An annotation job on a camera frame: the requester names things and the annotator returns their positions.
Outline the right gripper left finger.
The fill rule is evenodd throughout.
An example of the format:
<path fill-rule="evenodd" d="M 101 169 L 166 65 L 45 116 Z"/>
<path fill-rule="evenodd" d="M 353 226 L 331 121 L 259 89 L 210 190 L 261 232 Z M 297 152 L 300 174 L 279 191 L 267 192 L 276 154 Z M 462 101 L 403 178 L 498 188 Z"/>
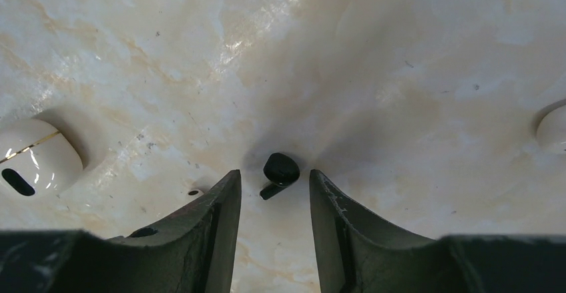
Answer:
<path fill-rule="evenodd" d="M 242 199 L 239 170 L 129 236 L 3 231 L 2 292 L 229 292 Z"/>

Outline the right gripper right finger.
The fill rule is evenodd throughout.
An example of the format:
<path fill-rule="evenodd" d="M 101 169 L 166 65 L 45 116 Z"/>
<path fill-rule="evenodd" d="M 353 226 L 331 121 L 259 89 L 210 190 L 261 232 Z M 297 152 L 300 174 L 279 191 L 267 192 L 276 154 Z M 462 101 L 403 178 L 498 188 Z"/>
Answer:
<path fill-rule="evenodd" d="M 448 235 L 405 230 L 344 194 L 321 171 L 309 178 L 323 292 L 564 292 L 565 238 Z"/>

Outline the black earbud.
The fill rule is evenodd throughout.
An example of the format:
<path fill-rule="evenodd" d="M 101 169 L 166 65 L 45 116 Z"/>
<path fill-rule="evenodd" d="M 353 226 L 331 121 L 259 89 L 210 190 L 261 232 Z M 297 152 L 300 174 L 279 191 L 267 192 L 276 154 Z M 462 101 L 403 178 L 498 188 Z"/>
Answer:
<path fill-rule="evenodd" d="M 265 163 L 263 173 L 269 183 L 260 191 L 260 197 L 269 200 L 299 179 L 300 168 L 291 157 L 273 153 Z"/>

